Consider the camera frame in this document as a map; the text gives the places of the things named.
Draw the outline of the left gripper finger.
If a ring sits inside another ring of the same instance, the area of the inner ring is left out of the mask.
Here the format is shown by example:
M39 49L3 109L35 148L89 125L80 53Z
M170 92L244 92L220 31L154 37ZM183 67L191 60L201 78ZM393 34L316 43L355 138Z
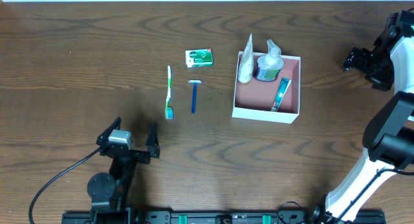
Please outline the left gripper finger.
M98 136L96 144L101 146L104 142L108 141L113 130L120 129L121 121L122 119L120 117L116 117L113 123Z
M158 142L158 133L157 133L157 123L155 122L149 132L148 138L146 140L146 148L150 157L159 158L160 157L160 146Z

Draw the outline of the small green toothpaste tube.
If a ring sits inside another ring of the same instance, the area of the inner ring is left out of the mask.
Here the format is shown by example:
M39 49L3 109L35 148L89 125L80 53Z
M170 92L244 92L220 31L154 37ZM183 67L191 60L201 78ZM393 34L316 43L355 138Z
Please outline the small green toothpaste tube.
M279 107L283 101L283 98L285 96L285 93L287 92L289 86L291 84L291 80L288 78L282 78L281 82L279 84L278 91L276 93L276 97L274 99L274 103L271 107L272 112L277 112L279 110Z

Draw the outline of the green Dettol soap bar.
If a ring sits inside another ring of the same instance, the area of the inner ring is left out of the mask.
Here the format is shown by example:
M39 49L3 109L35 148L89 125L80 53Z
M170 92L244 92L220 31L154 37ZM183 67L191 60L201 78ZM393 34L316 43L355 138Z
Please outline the green Dettol soap bar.
M213 65L213 54L211 48L194 49L185 51L185 62L187 68L205 67Z

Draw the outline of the clear pump sanitizer bottle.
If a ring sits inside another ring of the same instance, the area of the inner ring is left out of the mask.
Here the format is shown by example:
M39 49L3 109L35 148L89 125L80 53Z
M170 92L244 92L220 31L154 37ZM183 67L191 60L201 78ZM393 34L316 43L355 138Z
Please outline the clear pump sanitizer bottle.
M262 82L274 81L284 67L281 49L271 40L267 40L268 53L257 59L256 79Z

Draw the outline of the white cream tube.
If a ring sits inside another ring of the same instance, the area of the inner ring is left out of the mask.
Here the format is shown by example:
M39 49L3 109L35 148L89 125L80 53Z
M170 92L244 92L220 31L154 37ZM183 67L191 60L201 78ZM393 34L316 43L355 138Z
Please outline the white cream tube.
M249 36L245 50L241 57L239 68L237 71L237 79L242 84L247 84L253 75L254 70L254 52L253 52L253 37Z

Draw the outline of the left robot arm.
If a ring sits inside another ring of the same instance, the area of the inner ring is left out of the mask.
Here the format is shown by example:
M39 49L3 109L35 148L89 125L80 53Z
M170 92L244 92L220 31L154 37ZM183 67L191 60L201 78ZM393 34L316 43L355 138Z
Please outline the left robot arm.
M137 164L149 164L160 156L157 125L150 128L145 147L135 150L133 136L120 129L118 117L97 138L98 152L112 159L107 173L95 174L87 184L91 198L91 218L88 223L143 223L141 211L126 205L127 195L135 176Z

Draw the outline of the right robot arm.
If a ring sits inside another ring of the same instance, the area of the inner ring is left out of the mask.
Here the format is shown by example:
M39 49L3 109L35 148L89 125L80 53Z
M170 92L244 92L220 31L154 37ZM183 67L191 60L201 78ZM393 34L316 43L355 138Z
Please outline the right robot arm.
M413 10L391 14L373 50L353 48L342 65L351 68L394 95L368 123L357 163L307 214L307 223L385 223L383 212L361 207L390 177L413 175L405 170L413 164L413 130L405 126L413 120Z

